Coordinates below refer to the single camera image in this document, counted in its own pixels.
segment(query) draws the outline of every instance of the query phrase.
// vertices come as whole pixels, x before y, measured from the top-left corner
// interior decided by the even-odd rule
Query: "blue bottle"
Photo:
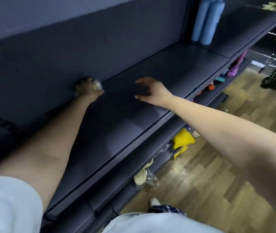
[[[200,2],[192,32],[192,41],[197,42],[199,40],[208,13],[208,9],[213,1],[214,0],[202,0]]]
[[[213,3],[211,3],[206,17],[206,23],[202,29],[202,34],[200,36],[201,44],[209,45],[211,43],[224,6],[225,2],[223,0],[215,0]]]

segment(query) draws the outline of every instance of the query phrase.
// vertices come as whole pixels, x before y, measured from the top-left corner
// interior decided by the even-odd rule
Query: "purple shoe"
[[[227,71],[227,76],[228,77],[234,77],[236,74],[237,74],[237,71],[238,71],[238,66],[237,65],[235,65],[235,66],[233,66],[233,67],[231,67],[230,69],[229,69],[229,71]]]

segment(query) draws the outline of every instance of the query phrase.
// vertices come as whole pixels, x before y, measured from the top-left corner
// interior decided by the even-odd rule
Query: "white shoe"
[[[160,206],[160,205],[161,203],[157,200],[157,198],[150,199],[149,208],[151,208],[152,206]]]

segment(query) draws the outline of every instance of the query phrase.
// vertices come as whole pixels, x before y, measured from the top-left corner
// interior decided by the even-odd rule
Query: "yellow package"
[[[175,150],[181,146],[189,145],[194,142],[194,137],[192,137],[192,135],[185,128],[182,128],[182,130],[172,139],[172,148]]]
[[[178,152],[174,154],[174,157],[176,158],[179,154],[185,152],[188,149],[187,145],[184,145]]]

